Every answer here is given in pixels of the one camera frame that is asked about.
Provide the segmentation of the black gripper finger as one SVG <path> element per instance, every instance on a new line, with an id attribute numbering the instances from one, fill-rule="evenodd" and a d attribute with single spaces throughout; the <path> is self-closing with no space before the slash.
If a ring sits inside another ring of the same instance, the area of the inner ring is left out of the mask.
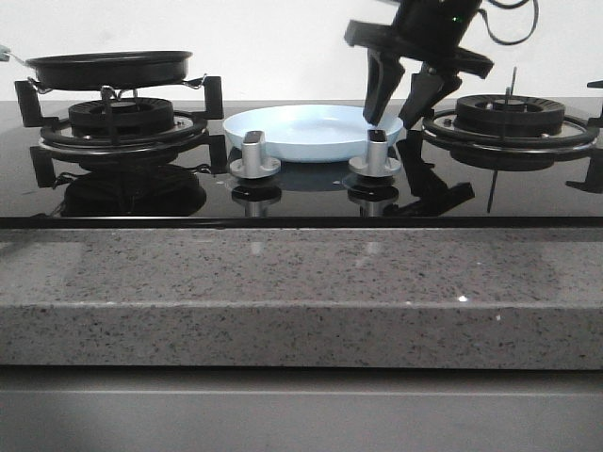
<path id="1" fill-rule="evenodd" d="M 367 68 L 363 116 L 368 123 L 378 124 L 405 70 L 398 56 L 373 49 L 367 50 Z"/>
<path id="2" fill-rule="evenodd" d="M 455 71 L 422 65 L 411 77 L 411 89 L 399 117 L 405 129 L 412 129 L 432 108 L 462 85 Z"/>

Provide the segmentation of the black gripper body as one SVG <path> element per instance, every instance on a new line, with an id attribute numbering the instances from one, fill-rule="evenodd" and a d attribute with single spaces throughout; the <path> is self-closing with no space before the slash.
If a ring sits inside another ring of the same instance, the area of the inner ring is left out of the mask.
<path id="1" fill-rule="evenodd" d="M 460 47 L 479 1 L 401 1 L 390 25 L 351 20 L 344 39 L 395 57 L 408 57 L 444 73 L 470 73 L 484 78 L 494 63 Z"/>

